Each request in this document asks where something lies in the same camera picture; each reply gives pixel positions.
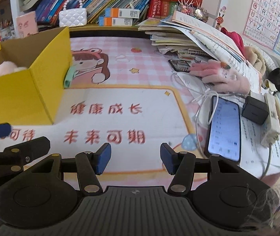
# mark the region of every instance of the phone screen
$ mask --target phone screen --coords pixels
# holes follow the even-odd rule
[[[213,109],[217,97],[213,97]],[[211,122],[208,152],[220,154],[233,160],[240,160],[240,109],[231,101],[219,98]]]

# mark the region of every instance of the power adapter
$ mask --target power adapter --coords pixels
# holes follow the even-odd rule
[[[251,96],[246,97],[242,110],[243,117],[259,125],[263,125],[268,117],[268,114],[268,106],[265,102]]]

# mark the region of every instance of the smartphone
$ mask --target smartphone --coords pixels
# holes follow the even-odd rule
[[[176,72],[189,72],[190,65],[183,60],[169,60],[170,65]]]
[[[217,97],[212,97],[209,118],[212,115]],[[204,153],[207,157],[212,154],[239,163],[241,154],[240,108],[238,104],[219,98],[217,109],[208,130]]]

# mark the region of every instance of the quilted white bag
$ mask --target quilted white bag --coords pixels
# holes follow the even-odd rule
[[[81,27],[87,24],[86,8],[83,8],[82,0],[78,0],[80,7],[76,9],[67,10],[67,5],[70,1],[67,0],[63,5],[63,10],[59,12],[59,26],[60,27]]]

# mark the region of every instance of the stack of papers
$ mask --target stack of papers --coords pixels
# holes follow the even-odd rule
[[[162,20],[149,18],[138,26],[138,31],[150,34],[152,45],[162,54],[176,52],[185,61],[192,61],[196,55],[210,56],[236,69],[248,78],[251,91],[260,93],[259,72],[230,37],[212,26],[179,11]]]

